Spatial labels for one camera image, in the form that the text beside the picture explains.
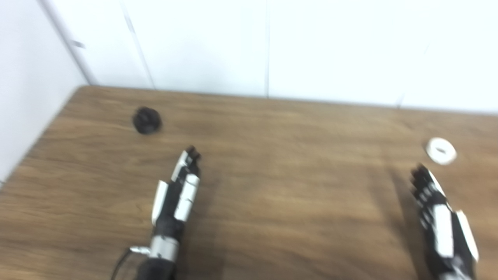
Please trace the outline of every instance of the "wood grain tabletop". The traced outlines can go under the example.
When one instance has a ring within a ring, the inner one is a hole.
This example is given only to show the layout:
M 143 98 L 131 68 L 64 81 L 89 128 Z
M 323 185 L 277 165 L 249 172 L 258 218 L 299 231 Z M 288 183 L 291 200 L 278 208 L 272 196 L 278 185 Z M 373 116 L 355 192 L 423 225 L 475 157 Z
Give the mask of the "wood grain tabletop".
M 161 131 L 134 130 L 139 106 Z M 431 137 L 453 143 L 453 164 L 428 158 Z M 467 214 L 478 279 L 498 275 L 497 117 L 83 87 L 0 190 L 0 279 L 109 279 L 148 245 L 157 181 L 190 144 L 202 174 L 180 280 L 428 280 L 418 163 Z

